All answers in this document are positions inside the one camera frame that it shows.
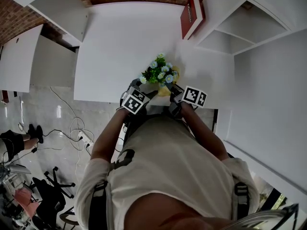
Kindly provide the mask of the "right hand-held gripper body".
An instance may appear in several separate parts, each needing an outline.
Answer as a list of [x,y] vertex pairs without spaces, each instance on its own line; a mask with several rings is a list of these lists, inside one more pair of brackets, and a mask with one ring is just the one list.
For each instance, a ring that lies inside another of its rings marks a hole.
[[197,108],[204,108],[207,98],[207,94],[204,91],[191,86],[186,86],[184,90],[185,91],[177,97],[170,95],[171,104],[168,111],[175,118],[179,118],[181,104],[183,102],[192,105],[194,110]]

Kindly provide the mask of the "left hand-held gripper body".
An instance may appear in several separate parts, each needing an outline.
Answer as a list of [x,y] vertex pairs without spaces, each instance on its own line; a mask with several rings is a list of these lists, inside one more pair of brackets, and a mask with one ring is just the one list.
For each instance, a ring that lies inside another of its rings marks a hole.
[[136,115],[149,101],[149,94],[141,92],[138,86],[129,86],[120,98],[119,108]]

